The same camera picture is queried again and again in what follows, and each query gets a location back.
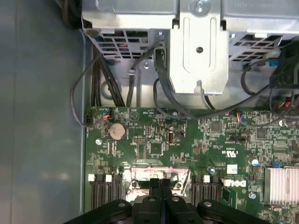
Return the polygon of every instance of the green circuit board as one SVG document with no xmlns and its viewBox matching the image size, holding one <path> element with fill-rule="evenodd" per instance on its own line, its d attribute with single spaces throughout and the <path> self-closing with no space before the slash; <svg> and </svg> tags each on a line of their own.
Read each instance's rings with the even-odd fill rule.
<svg viewBox="0 0 299 224">
<path fill-rule="evenodd" d="M 267 111 L 242 115 L 248 123 L 273 119 Z M 296 126 L 280 122 L 251 128 L 240 124 L 233 112 L 203 120 L 170 119 L 155 108 L 91 107 L 87 120 L 102 122 L 86 131 L 85 211 L 94 209 L 94 198 L 99 198 L 95 178 L 121 174 L 119 197 L 128 201 L 148 191 L 150 178 L 170 178 L 173 192 L 190 202 L 197 203 L 208 194 L 208 198 L 274 224 L 299 223 L 299 193 L 293 190 L 293 201 L 274 201 L 270 193 L 275 190 L 276 171 L 287 174 L 290 170 L 295 175 L 293 183 L 299 183 Z M 203 189 L 197 193 L 193 188 L 196 179 Z M 106 192 L 103 197 L 111 200 L 114 196 L 115 192 L 108 197 Z"/>
</svg>

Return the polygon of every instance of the ventilation slot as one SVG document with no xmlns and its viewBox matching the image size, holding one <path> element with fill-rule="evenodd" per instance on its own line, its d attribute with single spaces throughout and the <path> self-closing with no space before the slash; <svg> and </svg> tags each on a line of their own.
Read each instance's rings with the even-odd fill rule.
<svg viewBox="0 0 299 224">
<path fill-rule="evenodd" d="M 96 38 L 106 58 L 137 59 L 149 48 L 148 31 L 116 30 Z"/>
</svg>

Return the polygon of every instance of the heatsink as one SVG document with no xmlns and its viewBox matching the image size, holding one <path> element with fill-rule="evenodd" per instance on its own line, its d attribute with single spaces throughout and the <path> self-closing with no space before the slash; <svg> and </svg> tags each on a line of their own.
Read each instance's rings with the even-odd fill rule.
<svg viewBox="0 0 299 224">
<path fill-rule="evenodd" d="M 270 204 L 299 204 L 299 168 L 266 168 L 264 201 Z"/>
</svg>

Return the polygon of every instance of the ram slot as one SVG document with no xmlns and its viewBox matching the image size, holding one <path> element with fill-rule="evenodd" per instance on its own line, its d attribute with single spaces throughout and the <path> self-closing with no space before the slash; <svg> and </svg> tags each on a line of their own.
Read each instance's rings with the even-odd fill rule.
<svg viewBox="0 0 299 224">
<path fill-rule="evenodd" d="M 106 204 L 106 199 L 105 199 L 105 183 L 104 182 L 98 182 L 98 207 Z"/>
<path fill-rule="evenodd" d="M 122 176 L 115 175 L 114 176 L 114 199 L 121 199 L 121 183 L 122 183 Z"/>
<path fill-rule="evenodd" d="M 219 201 L 220 199 L 220 185 L 218 183 L 212 183 L 212 190 L 211 190 L 211 199 L 215 201 Z"/>
<path fill-rule="evenodd" d="M 96 209 L 98 206 L 97 182 L 92 182 L 91 186 L 92 186 L 92 210 L 93 210 L 93 209 Z"/>
<path fill-rule="evenodd" d="M 106 201 L 105 201 L 105 203 L 112 202 L 114 200 L 112 183 L 111 182 L 106 182 L 105 189 L 106 189 L 106 192 L 105 192 Z"/>
<path fill-rule="evenodd" d="M 200 202 L 199 193 L 200 193 L 200 183 L 194 183 L 192 185 L 192 204 L 194 206 L 197 206 L 197 204 Z"/>
<path fill-rule="evenodd" d="M 211 184 L 203 183 L 203 200 L 211 199 Z"/>
</svg>

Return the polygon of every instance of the blue component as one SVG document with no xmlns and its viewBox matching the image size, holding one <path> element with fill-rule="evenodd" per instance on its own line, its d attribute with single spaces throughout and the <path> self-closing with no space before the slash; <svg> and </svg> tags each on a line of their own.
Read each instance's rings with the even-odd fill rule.
<svg viewBox="0 0 299 224">
<path fill-rule="evenodd" d="M 270 62 L 269 62 L 269 66 L 270 66 L 270 67 L 278 66 L 278 64 L 279 64 L 279 63 L 278 63 L 278 60 L 273 60 L 273 61 L 270 61 Z"/>
<path fill-rule="evenodd" d="M 215 170 L 213 168 L 210 169 L 210 174 L 213 175 L 215 173 Z"/>
<path fill-rule="evenodd" d="M 273 163 L 272 163 L 272 166 L 273 166 L 274 168 L 281 168 L 281 163 L 280 163 L 280 162 L 273 162 Z"/>
</svg>

